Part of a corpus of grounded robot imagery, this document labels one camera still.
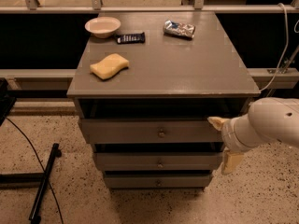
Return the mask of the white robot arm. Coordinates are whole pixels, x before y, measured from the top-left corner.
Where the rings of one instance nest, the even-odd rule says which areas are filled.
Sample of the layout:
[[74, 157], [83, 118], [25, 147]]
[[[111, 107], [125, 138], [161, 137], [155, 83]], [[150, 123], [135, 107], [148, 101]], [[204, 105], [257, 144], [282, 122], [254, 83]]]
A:
[[244, 154], [262, 144], [280, 142], [299, 147], [299, 100], [262, 98], [249, 106], [248, 113], [232, 119], [208, 117], [226, 149], [221, 171], [232, 173]]

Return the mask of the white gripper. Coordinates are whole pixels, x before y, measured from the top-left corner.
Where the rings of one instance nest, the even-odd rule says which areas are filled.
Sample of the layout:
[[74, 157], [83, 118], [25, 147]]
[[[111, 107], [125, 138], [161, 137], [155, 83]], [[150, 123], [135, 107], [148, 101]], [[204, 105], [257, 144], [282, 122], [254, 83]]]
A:
[[222, 140], [230, 149], [223, 151], [221, 172], [224, 175], [231, 174], [240, 162], [242, 162], [244, 158], [243, 153], [265, 143], [262, 137], [251, 126], [248, 115], [233, 119], [208, 117], [207, 121], [217, 131], [221, 131]]

